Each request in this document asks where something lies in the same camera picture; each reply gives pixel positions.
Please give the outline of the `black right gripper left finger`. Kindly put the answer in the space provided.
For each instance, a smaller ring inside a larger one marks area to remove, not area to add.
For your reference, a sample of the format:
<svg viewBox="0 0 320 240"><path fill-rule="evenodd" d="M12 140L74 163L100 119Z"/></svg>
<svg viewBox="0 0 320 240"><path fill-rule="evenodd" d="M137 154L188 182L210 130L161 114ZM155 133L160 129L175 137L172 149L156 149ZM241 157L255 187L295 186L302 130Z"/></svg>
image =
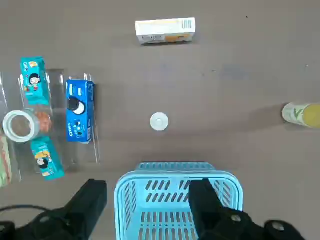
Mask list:
<svg viewBox="0 0 320 240"><path fill-rule="evenodd" d="M89 179L61 208L48 209L31 204L2 207L1 212L38 210L32 221L16 227L13 221L0 222L2 240L88 240L108 201L107 182Z"/></svg>

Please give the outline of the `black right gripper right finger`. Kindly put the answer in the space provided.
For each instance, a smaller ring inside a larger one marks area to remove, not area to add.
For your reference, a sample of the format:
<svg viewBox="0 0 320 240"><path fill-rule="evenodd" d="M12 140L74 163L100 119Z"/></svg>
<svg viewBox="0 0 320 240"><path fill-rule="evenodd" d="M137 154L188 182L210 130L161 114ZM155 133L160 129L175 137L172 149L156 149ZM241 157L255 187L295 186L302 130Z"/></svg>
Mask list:
<svg viewBox="0 0 320 240"><path fill-rule="evenodd" d="M255 224L245 212L224 207L208 179L192 180L188 201L200 240L303 240L290 223L271 219Z"/></svg>

